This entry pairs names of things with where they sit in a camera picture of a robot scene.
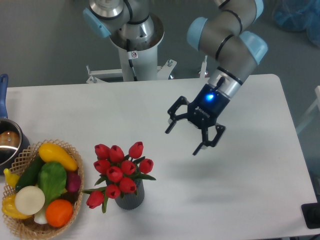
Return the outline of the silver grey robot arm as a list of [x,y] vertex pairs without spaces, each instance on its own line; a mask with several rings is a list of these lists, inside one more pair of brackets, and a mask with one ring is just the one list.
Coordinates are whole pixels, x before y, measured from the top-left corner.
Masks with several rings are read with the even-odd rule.
[[[268,51],[262,38],[247,31],[264,10],[261,0],[218,0],[216,5],[220,14],[213,20],[196,18],[186,38],[195,50],[215,58],[218,67],[193,101],[181,96],[168,110],[166,133],[186,119],[201,130],[199,148],[217,145],[225,131],[219,115]],[[147,0],[91,0],[82,15],[97,36],[117,47],[124,81],[157,78],[164,27]]]

